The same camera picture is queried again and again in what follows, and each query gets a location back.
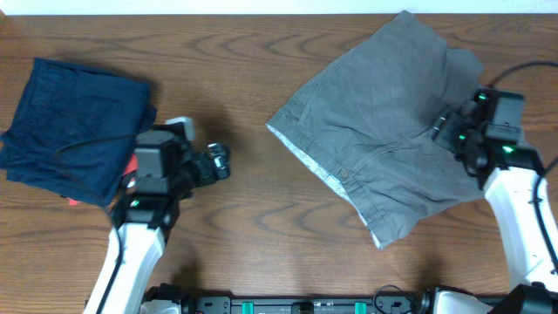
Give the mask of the grey shorts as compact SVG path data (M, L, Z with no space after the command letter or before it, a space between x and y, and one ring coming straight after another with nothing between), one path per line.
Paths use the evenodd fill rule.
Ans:
M350 203L377 248L482 193L432 141L447 108L466 109L482 64L412 13L399 13L304 84L266 126Z

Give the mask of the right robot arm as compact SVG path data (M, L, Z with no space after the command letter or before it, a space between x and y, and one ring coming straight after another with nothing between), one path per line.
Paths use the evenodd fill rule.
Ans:
M478 182L505 250L510 291L494 304L455 288L437 288L431 313L555 313L557 226L548 200L548 169L520 144L522 95L481 88L473 109L439 117L432 140L452 152Z

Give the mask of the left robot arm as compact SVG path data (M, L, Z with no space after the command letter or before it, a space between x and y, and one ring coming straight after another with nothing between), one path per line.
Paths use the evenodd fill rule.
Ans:
M112 230L86 313L138 313L153 269L180 215L180 202L196 188L230 176L230 150L221 143L193 149L178 124L136 135L133 186L112 207Z

